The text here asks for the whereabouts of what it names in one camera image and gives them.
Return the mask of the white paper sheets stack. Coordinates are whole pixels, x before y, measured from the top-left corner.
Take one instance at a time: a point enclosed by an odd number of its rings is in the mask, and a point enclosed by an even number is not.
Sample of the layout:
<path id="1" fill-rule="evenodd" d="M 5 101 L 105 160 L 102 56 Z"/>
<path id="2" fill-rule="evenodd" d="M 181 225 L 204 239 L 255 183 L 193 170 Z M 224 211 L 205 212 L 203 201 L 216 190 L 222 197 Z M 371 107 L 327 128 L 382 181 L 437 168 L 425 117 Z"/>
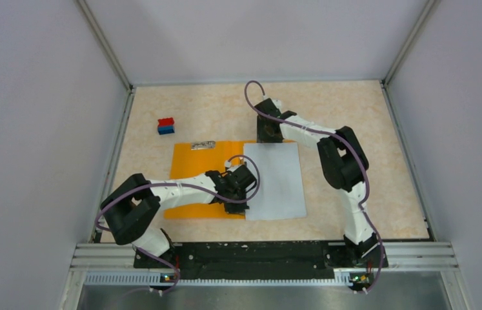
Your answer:
<path id="1" fill-rule="evenodd" d="M 307 216 L 297 143 L 246 143 L 243 154 L 260 173 L 260 187 L 248 202 L 248 221 L 290 220 Z"/>

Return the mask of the orange clip file folder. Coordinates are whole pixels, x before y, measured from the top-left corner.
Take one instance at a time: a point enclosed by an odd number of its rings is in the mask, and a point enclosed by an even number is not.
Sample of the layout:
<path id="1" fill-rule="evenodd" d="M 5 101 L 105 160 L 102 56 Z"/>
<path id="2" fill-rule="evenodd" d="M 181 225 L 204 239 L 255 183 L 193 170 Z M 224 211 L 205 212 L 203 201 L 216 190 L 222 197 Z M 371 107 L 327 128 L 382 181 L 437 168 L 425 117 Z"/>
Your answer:
<path id="1" fill-rule="evenodd" d="M 307 216 L 296 143 L 218 141 L 210 148 L 179 143 L 170 179 L 179 187 L 167 220 L 291 220 Z"/>

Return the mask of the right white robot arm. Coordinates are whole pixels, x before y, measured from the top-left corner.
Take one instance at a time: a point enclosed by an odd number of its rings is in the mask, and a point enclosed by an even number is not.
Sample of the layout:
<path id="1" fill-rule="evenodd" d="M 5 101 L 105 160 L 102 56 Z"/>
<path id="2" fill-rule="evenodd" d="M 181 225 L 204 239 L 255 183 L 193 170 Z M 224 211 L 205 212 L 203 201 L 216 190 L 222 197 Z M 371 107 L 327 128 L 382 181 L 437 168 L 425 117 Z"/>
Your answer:
<path id="1" fill-rule="evenodd" d="M 339 191 L 345 209 L 346 259 L 354 266 L 364 265 L 371 259 L 378 239 L 363 212 L 368 200 L 369 163 L 358 138 L 348 126 L 329 129 L 290 110 L 281 112 L 280 108 L 280 100 L 270 98 L 254 107 L 258 113 L 258 142 L 292 140 L 318 151 L 323 176 Z"/>

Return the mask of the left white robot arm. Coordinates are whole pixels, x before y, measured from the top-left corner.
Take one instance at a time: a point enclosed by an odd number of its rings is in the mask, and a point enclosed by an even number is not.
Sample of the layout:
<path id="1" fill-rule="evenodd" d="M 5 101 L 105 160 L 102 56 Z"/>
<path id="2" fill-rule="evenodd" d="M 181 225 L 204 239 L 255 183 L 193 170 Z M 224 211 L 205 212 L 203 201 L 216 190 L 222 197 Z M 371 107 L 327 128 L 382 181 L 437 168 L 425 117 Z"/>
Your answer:
<path id="1" fill-rule="evenodd" d="M 242 214 L 256 195 L 259 179 L 259 171 L 252 172 L 245 164 L 176 180 L 133 174 L 101 203 L 96 219 L 105 219 L 106 225 L 98 228 L 111 232 L 116 244 L 133 245 L 157 266 L 166 267 L 174 250 L 164 230 L 152 226 L 159 211 L 220 203 L 227 213 Z"/>

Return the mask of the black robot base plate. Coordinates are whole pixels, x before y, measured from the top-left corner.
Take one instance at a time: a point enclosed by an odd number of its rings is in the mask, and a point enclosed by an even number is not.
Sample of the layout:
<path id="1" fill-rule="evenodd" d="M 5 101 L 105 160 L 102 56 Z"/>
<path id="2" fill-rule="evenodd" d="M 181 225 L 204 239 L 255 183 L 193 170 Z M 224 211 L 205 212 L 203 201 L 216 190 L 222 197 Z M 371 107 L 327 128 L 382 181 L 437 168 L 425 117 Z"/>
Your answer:
<path id="1" fill-rule="evenodd" d="M 363 256 L 337 240 L 175 243 L 161 259 L 183 280 L 328 280 L 340 268 L 388 267 L 379 247 Z"/>

